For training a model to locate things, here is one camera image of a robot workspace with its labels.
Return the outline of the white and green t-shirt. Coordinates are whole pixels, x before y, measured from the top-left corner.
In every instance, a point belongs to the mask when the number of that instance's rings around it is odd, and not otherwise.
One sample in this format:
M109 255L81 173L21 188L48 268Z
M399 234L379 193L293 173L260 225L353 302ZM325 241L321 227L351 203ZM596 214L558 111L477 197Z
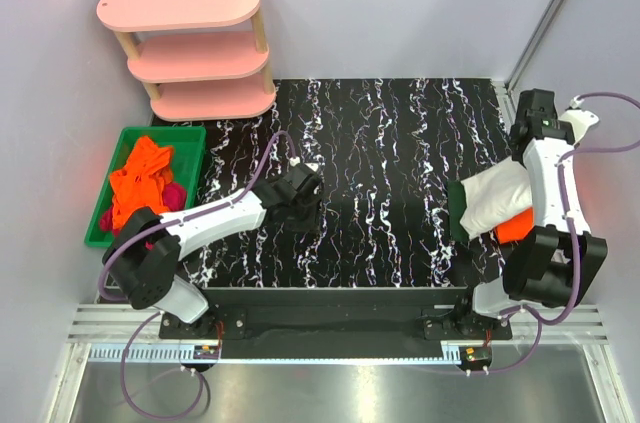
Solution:
M532 208L525 168L507 158L462 181L447 183L450 238L468 243Z

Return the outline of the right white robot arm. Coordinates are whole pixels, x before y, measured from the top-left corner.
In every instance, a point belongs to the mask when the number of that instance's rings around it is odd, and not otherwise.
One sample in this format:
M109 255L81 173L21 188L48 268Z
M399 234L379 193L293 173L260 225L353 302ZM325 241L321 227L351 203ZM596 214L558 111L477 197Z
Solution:
M559 119L555 94L532 89L520 94L510 130L513 160L528 175L533 208L533 228L507 258L500 278L476 286L472 311L502 319L529 303L559 308L544 318L557 325L580 302L607 256L604 239L592 235L581 211L574 156L572 125Z

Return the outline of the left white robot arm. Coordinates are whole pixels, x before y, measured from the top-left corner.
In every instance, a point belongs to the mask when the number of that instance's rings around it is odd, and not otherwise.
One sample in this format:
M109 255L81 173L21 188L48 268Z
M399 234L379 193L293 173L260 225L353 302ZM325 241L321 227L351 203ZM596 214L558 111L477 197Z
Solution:
M316 163L294 161L268 180L252 180L221 200L180 212L134 212L103 255L103 267L134 309L154 308L193 324L210 311L195 285L177 275L181 260L226 237L276 225L317 227L324 183Z

